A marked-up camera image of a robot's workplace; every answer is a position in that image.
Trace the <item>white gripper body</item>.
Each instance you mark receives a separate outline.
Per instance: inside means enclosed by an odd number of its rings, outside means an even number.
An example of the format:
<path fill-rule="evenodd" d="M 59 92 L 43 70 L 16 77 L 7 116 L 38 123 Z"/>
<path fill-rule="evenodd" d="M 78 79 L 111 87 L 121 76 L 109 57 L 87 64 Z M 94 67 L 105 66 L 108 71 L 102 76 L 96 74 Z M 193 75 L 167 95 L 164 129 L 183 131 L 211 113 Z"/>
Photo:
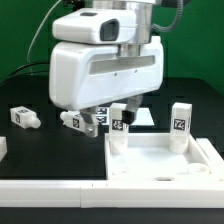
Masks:
<path fill-rule="evenodd" d="M 59 40 L 50 59 L 49 96 L 65 110 L 81 110 L 159 89 L 163 47 L 158 36 L 138 56 L 120 55 L 135 34 L 130 10 L 83 8 L 53 22 Z"/>

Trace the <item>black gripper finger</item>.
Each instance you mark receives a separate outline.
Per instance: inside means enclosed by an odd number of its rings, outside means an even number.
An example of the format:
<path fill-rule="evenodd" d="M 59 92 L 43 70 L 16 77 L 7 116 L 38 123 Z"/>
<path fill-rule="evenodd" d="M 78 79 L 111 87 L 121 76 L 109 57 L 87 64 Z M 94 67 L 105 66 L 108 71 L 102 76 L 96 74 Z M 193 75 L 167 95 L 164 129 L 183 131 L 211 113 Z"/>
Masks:
<path fill-rule="evenodd" d="M 143 101 L 143 95 L 136 95 L 129 97 L 127 100 L 127 105 L 125 109 L 122 111 L 122 122 L 131 125 L 135 119 L 137 110 L 139 109 L 141 103 Z"/>
<path fill-rule="evenodd" d="M 85 122 L 85 134 L 88 137 L 95 138 L 98 136 L 98 119 L 96 117 L 97 107 L 85 108 L 80 114 Z"/>

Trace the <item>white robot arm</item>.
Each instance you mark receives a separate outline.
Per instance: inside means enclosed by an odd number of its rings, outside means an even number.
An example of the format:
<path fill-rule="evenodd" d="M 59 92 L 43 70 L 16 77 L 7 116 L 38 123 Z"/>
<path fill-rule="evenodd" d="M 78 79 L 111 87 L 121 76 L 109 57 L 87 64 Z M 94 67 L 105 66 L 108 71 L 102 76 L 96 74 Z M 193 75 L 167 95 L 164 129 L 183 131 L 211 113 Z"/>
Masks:
<path fill-rule="evenodd" d="M 53 22 L 59 43 L 50 59 L 49 96 L 59 108 L 78 111 L 83 132 L 98 135 L 97 107 L 127 99 L 122 121 L 136 119 L 143 95 L 160 88 L 164 51 L 154 31 L 179 23 L 186 0 L 93 0 Z"/>

